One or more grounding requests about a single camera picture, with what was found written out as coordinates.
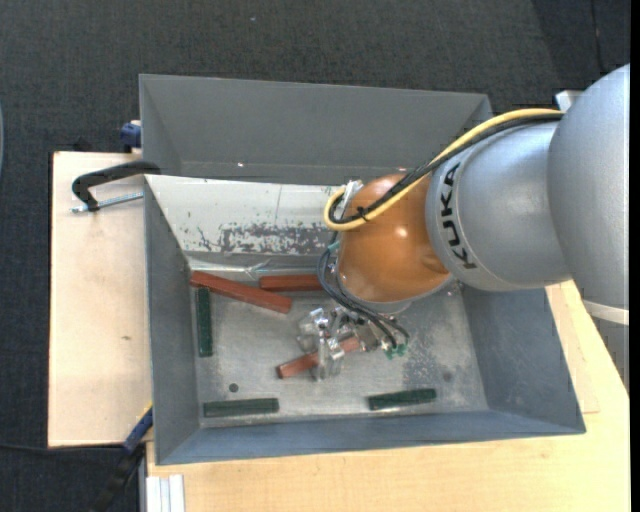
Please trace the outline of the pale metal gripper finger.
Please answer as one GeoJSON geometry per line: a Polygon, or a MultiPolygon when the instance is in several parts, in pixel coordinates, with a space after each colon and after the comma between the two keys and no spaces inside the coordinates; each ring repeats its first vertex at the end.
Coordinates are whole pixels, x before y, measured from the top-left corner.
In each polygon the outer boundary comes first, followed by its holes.
{"type": "Polygon", "coordinates": [[[323,381],[340,374],[345,351],[336,338],[321,339],[318,343],[317,357],[313,377],[316,381],[323,381]]]}
{"type": "Polygon", "coordinates": [[[298,345],[304,353],[320,350],[330,339],[329,317],[323,308],[316,308],[298,322],[298,345]]]}

